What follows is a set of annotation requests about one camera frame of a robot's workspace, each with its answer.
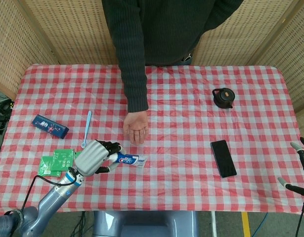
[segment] toothpaste tube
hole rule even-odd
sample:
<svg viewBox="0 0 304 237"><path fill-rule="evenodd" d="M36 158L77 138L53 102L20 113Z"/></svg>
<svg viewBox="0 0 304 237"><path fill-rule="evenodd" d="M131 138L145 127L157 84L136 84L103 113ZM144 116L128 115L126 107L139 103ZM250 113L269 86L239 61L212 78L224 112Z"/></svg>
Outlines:
<svg viewBox="0 0 304 237"><path fill-rule="evenodd" d="M123 155L122 153L114 153L109 156L109 160L116 162L116 163L124 163L124 164L131 164L135 166L144 166L146 159L140 158L138 155Z"/></svg>

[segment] phone screen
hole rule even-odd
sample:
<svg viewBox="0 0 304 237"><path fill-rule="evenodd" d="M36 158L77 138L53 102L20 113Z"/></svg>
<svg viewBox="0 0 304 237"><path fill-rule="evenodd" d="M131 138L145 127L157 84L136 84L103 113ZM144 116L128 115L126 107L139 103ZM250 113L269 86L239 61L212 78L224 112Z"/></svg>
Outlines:
<svg viewBox="0 0 304 237"><path fill-rule="evenodd" d="M211 142L217 166L222 178L236 175L233 160L225 140Z"/></svg>

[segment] sleeve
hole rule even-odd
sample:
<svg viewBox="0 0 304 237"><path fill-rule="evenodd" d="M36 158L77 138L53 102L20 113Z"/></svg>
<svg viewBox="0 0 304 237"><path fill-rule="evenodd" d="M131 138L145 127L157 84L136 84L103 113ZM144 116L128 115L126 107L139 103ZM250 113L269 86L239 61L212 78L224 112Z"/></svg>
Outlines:
<svg viewBox="0 0 304 237"><path fill-rule="evenodd" d="M204 32L213 30L229 18L242 4L243 0L216 0L205 23Z"/></svg>
<svg viewBox="0 0 304 237"><path fill-rule="evenodd" d="M144 39L136 0L102 0L128 99L128 112L148 109Z"/></svg>

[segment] green card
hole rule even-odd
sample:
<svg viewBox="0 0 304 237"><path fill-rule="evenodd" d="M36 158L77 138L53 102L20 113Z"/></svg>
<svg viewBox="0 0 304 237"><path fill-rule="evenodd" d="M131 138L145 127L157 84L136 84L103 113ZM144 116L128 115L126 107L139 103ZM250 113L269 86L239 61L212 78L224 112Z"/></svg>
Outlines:
<svg viewBox="0 0 304 237"><path fill-rule="evenodd" d="M61 171L51 171L53 157L41 157L38 175L40 176L61 176Z"/></svg>
<svg viewBox="0 0 304 237"><path fill-rule="evenodd" d="M73 166L73 161L74 149L55 150L51 170L67 171L69 166Z"/></svg>
<svg viewBox="0 0 304 237"><path fill-rule="evenodd" d="M75 152L75 159L79 156L79 154L80 154L81 152L82 152L82 151Z"/></svg>

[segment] white spoon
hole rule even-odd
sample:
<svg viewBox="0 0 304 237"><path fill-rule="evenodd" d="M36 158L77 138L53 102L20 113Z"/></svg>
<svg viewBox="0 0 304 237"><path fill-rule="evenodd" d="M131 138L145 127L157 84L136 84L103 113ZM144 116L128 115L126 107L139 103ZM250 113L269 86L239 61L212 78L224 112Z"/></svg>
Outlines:
<svg viewBox="0 0 304 237"><path fill-rule="evenodd" d="M86 122L86 129L85 129L85 138L84 141L82 143L82 148L86 147L86 137L87 137L87 133L88 133L88 128L89 128L89 124L90 124L90 118L91 118L91 111L88 111L88 115L87 115L87 122Z"/></svg>

